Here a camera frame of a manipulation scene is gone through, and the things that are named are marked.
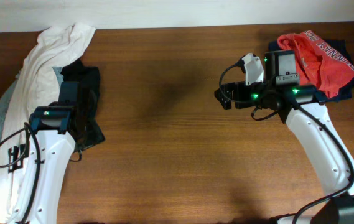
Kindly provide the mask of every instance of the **white wall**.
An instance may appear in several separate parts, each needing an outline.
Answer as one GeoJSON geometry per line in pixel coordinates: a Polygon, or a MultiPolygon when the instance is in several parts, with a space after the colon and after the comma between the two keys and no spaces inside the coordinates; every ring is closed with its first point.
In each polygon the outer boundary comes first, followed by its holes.
{"type": "Polygon", "coordinates": [[[0,32],[354,21],[354,0],[0,0],[0,32]]]}

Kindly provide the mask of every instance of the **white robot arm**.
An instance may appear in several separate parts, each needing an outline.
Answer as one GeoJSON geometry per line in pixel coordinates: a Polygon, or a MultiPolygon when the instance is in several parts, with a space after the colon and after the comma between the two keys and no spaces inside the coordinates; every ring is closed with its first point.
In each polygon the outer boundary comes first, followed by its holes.
{"type": "Polygon", "coordinates": [[[251,116],[256,121],[278,114],[302,144],[325,194],[296,214],[275,217],[272,222],[354,224],[354,159],[333,127],[327,107],[319,100],[321,93],[312,85],[299,86],[293,51],[268,52],[265,56],[265,81],[261,61],[248,54],[223,72],[215,98],[224,109],[231,109],[232,102],[237,109],[255,106],[251,116]],[[233,67],[242,69],[246,81],[222,84],[223,77],[233,67]],[[255,112],[263,108],[275,112],[254,118],[255,112]],[[302,216],[321,202],[327,204],[314,217],[302,216]]]}
{"type": "MultiPolygon", "coordinates": [[[[40,146],[42,163],[34,202],[27,216],[27,221],[31,224],[56,223],[60,190],[66,166],[75,149],[75,140],[69,132],[59,134],[56,130],[39,131],[36,136],[40,146]]],[[[8,223],[21,221],[29,204],[37,168],[35,164],[37,154],[35,152],[35,146],[31,144],[21,191],[8,223]]]]}

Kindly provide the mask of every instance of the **folded clothing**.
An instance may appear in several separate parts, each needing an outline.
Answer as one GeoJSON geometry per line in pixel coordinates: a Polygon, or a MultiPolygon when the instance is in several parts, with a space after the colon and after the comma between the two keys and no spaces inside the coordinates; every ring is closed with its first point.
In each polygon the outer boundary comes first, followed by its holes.
{"type": "Polygon", "coordinates": [[[337,96],[354,78],[351,61],[310,30],[282,35],[277,43],[283,50],[294,51],[300,84],[315,85],[327,98],[337,96]]]}

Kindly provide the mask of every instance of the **green led light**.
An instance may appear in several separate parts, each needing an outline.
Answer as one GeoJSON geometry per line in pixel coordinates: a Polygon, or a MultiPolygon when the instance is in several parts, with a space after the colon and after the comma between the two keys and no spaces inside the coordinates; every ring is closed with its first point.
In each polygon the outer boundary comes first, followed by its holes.
{"type": "Polygon", "coordinates": [[[258,94],[255,94],[255,93],[253,93],[253,94],[251,94],[251,97],[252,97],[252,99],[257,99],[258,98],[258,94]]]}

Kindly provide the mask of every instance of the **fabric pile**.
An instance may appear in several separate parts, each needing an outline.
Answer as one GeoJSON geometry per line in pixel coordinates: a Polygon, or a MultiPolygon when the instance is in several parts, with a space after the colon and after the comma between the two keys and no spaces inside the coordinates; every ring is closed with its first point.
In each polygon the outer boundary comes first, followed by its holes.
{"type": "MultiPolygon", "coordinates": [[[[36,107],[58,100],[62,67],[83,55],[94,33],[94,27],[77,23],[66,29],[51,27],[38,36],[38,44],[24,60],[19,78],[0,99],[1,140],[23,128],[23,122],[29,120],[36,107]]],[[[24,133],[20,133],[4,143],[0,164],[9,162],[8,149],[25,142],[24,133]]],[[[0,223],[5,223],[13,211],[23,176],[24,169],[0,169],[0,223]]]]}
{"type": "Polygon", "coordinates": [[[268,45],[269,51],[293,50],[300,85],[317,87],[320,100],[340,101],[352,97],[354,65],[344,40],[322,40],[311,30],[286,34],[268,45]]]}

